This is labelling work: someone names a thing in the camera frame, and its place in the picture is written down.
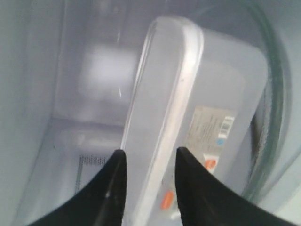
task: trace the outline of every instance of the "product label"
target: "product label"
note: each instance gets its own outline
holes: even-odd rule
[[[213,173],[229,137],[236,113],[229,110],[198,106],[193,114],[186,147]]]

